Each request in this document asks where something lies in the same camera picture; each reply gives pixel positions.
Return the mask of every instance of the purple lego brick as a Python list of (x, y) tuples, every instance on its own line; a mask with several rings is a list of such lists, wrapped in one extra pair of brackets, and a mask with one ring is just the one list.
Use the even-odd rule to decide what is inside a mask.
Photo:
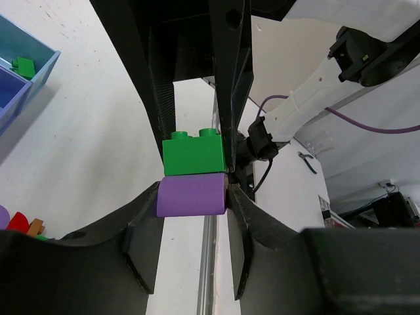
[(11, 216), (9, 215), (9, 212), (6, 210), (6, 208), (0, 205), (0, 230), (6, 230), (6, 227), (9, 225), (10, 221)]
[(224, 173), (166, 176), (157, 193), (158, 217), (222, 215), (226, 211)]

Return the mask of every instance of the black bracket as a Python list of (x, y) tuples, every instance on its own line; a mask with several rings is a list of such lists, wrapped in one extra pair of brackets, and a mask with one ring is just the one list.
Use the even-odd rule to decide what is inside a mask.
[(268, 161), (278, 154), (278, 145), (264, 126), (265, 117), (258, 117), (248, 128), (249, 137), (238, 143), (237, 164), (245, 167), (254, 161)]
[(239, 185), (229, 185), (228, 202), (234, 296), (242, 315), (418, 313), (419, 230), (298, 234), (259, 209)]
[(391, 43), (368, 34), (341, 28), (337, 41), (329, 49), (342, 73), (340, 81), (353, 81), (364, 87), (382, 84), (404, 70), (420, 53), (420, 21)]
[(61, 240), (0, 231), (0, 314), (145, 315), (163, 232), (158, 188)]

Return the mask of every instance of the black cable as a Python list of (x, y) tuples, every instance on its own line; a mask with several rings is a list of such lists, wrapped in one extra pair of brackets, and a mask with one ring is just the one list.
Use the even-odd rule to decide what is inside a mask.
[(265, 170), (264, 175), (261, 177), (261, 180), (259, 181), (258, 185), (256, 185), (256, 187), (252, 191), (252, 194), (255, 194), (258, 191), (258, 189), (260, 189), (261, 185), (263, 184), (265, 178), (268, 175), (268, 172), (270, 172), (270, 170), (271, 170), (271, 166), (273, 166), (273, 159), (268, 160), (268, 167)]

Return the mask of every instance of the red block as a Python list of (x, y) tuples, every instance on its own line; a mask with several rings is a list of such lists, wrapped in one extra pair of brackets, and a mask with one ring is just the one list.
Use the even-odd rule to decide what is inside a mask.
[(6, 230), (16, 230), (26, 234), (29, 230), (29, 222), (23, 214), (16, 212), (13, 219), (10, 220), (9, 225), (6, 227)]

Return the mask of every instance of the orange block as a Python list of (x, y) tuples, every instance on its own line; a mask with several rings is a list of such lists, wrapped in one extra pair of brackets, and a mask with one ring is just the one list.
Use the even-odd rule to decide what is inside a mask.
[(26, 235), (32, 236), (33, 238), (36, 238), (36, 236), (39, 233), (39, 230), (42, 227), (42, 224), (44, 223), (44, 221), (39, 220), (39, 219), (35, 219), (32, 221), (31, 226), (29, 227), (28, 233), (26, 233)]

